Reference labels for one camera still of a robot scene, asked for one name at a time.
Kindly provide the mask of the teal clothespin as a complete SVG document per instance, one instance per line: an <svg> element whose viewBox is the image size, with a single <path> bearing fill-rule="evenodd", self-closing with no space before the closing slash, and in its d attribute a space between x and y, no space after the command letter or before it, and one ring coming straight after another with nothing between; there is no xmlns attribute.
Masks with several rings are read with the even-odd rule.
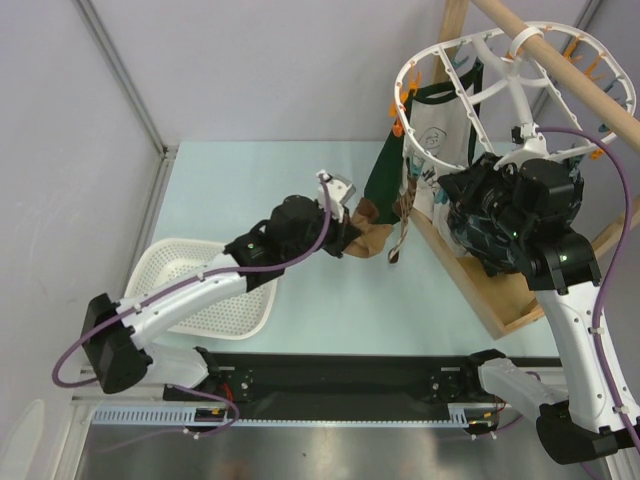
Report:
<svg viewBox="0 0 640 480"><path fill-rule="evenodd" d="M417 180L421 175L423 165L424 160L419 157L412 156L411 158L407 158L406 166L408 176Z"/></svg>

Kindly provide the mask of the brown striped sock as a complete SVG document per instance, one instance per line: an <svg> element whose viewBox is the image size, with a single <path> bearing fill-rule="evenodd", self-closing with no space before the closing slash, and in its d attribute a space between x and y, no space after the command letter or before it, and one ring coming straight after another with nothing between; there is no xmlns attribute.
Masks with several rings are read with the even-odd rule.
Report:
<svg viewBox="0 0 640 480"><path fill-rule="evenodd" d="M409 220L416 197L417 181L410 173L405 175L404 190L399 193L395 211L400 219L400 233L395 245L388 252L388 262L396 264L400 257L402 246L409 232Z"/></svg>

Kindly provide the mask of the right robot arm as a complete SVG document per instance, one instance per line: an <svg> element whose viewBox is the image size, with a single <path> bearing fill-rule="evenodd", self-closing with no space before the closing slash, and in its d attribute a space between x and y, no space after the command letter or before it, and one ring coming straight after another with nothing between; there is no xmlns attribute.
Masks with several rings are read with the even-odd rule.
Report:
<svg viewBox="0 0 640 480"><path fill-rule="evenodd" d="M639 405L627 390L602 306L604 281L591 243L572 229L583 179L541 158L521 166L486 154L443 175L453 237L492 274L520 273L551 328L566 390L545 385L505 355L483 351L461 376L473 401L494 395L536 428L558 464L583 463L639 444Z"/></svg>

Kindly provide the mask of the brown socks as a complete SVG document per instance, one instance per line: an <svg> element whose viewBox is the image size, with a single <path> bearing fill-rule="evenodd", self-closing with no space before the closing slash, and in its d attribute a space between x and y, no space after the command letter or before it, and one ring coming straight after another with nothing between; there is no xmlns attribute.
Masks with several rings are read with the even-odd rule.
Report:
<svg viewBox="0 0 640 480"><path fill-rule="evenodd" d="M356 258L371 258L380 254L391 235L391 224L378 224L379 212L370 200L362 197L350 217L350 224L360 231L360 236L353 240L344 253Z"/></svg>

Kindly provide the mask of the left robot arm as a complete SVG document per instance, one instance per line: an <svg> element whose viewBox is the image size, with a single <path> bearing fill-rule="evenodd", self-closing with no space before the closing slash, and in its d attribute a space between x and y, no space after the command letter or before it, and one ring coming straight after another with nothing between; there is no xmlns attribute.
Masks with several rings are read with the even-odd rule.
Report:
<svg viewBox="0 0 640 480"><path fill-rule="evenodd" d="M335 217L317 201L291 196L193 271L137 297L94 297L85 315L82 348L102 391L175 385L199 400L211 399L220 388L213 354L203 347L160 345L157 337L214 304L279 278L318 250L341 257L360 235L348 215Z"/></svg>

